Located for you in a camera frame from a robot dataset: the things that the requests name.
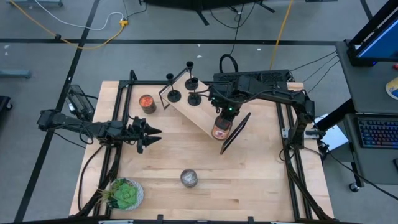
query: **wooden board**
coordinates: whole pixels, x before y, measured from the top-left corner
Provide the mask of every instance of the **wooden board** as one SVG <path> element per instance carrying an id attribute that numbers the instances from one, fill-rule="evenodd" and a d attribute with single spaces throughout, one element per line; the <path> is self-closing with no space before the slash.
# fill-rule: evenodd
<path id="1" fill-rule="evenodd" d="M 111 119 L 117 86 L 118 82 L 103 82 L 95 121 Z M 288 86 L 294 90 L 303 88 L 302 83 Z M 285 164 L 279 159 L 282 143 L 275 103 L 253 100 L 242 106 L 241 114 L 251 112 L 252 115 L 221 156 L 221 142 L 210 138 L 175 108 L 169 106 L 163 110 L 158 95 L 162 88 L 133 86 L 130 114 L 145 117 L 151 126 L 161 129 L 162 140 L 144 149 L 143 154 L 138 154 L 134 146 L 123 145 L 118 175 L 141 183 L 145 199 L 135 211 L 113 211 L 112 218 L 156 219 L 158 214 L 163 214 L 167 220 L 243 221 L 247 216 L 254 216 L 256 221 L 293 221 Z M 143 94 L 154 97 L 157 104 L 154 114 L 145 114 L 140 108 L 138 100 Z M 305 145 L 317 150 L 315 141 L 306 140 Z M 98 142 L 87 146 L 82 166 L 98 146 Z M 306 150 L 302 150 L 301 155 L 308 191 L 322 209 L 333 216 L 319 156 Z M 83 205 L 98 186 L 103 156 L 104 151 L 94 157 L 85 172 Z M 179 180 L 181 172 L 188 168 L 194 169 L 199 178 L 193 189 L 186 189 Z M 78 211 L 77 190 L 71 214 Z"/>
<path id="2" fill-rule="evenodd" d="M 185 88 L 185 81 L 190 78 L 190 74 L 185 72 L 174 84 L 174 90 L 178 90 L 181 93 L 181 100 L 175 103 L 170 102 L 167 99 L 167 94 L 172 90 L 171 87 L 167 88 L 162 94 L 163 100 L 167 103 L 170 103 L 175 109 L 177 109 L 181 114 L 186 116 L 190 121 L 195 123 L 199 128 L 201 128 L 205 133 L 207 133 L 210 137 L 211 130 L 213 129 L 214 121 L 218 114 L 216 113 L 215 107 L 211 105 L 210 101 L 207 98 L 202 97 L 201 103 L 198 106 L 191 106 L 188 104 L 188 96 L 191 90 L 187 90 Z M 208 86 L 203 84 L 200 80 L 198 82 L 198 88 L 196 91 L 205 91 L 208 89 Z M 236 118 L 234 120 L 234 124 L 241 121 Z"/>

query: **monitor screen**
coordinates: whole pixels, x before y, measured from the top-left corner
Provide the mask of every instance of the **monitor screen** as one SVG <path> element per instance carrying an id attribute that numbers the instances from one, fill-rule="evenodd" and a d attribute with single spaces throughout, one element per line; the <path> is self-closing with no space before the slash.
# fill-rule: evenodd
<path id="1" fill-rule="evenodd" d="M 371 38 L 373 41 L 359 52 L 358 58 L 398 62 L 398 19 L 393 20 L 379 35 Z"/>

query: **plant pot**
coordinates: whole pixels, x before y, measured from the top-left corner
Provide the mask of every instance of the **plant pot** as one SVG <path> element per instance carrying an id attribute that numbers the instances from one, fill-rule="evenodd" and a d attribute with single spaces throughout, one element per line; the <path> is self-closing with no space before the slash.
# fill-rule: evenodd
<path id="1" fill-rule="evenodd" d="M 142 188 L 141 184 L 139 184 L 138 182 L 136 182 L 136 181 L 134 181 L 134 180 L 129 180 L 129 179 L 127 179 L 127 178 L 118 178 L 118 179 L 116 179 L 116 180 L 121 180 L 121 179 L 124 179 L 128 184 L 130 184 L 130 185 L 132 185 L 132 186 L 134 186 L 134 187 L 137 188 L 137 202 L 136 202 L 134 205 L 132 205 L 132 206 L 130 206 L 130 207 L 128 207 L 128 208 L 125 208 L 125 209 L 120 209 L 120 208 L 114 208 L 114 209 L 118 209 L 118 210 L 122 210 L 122 211 L 131 211 L 131 210 L 135 210 L 136 208 L 138 208 L 138 207 L 140 206 L 140 204 L 141 204 L 142 201 L 144 200 L 144 189 Z M 114 183 L 115 183 L 116 180 L 114 180 L 114 181 L 111 183 L 111 187 L 113 187 L 113 185 L 114 185 Z"/>

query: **white paper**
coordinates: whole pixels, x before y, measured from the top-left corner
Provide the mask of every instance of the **white paper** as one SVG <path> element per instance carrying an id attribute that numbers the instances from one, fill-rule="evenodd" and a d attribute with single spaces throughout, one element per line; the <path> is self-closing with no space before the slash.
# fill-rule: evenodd
<path id="1" fill-rule="evenodd" d="M 315 122 L 326 118 L 326 116 L 328 116 L 328 114 L 324 114 L 318 118 L 315 118 Z M 322 138 L 322 141 L 329 145 L 329 150 L 334 150 L 337 147 L 346 144 L 348 142 L 348 139 L 343 134 L 341 129 L 337 125 L 334 125 L 326 131 L 326 135 Z"/>

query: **chair wheel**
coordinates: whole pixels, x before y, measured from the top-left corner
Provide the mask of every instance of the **chair wheel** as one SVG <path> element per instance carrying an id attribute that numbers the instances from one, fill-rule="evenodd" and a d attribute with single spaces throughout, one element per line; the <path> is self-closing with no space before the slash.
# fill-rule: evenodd
<path id="1" fill-rule="evenodd" d="M 352 192 L 358 192 L 358 191 L 359 191 L 359 187 L 356 185 L 356 183 L 350 184 L 350 185 L 349 185 L 349 189 L 350 189 Z"/>
<path id="2" fill-rule="evenodd" d="M 11 110 L 14 107 L 14 105 L 8 103 L 8 105 L 6 106 L 7 110 Z"/>

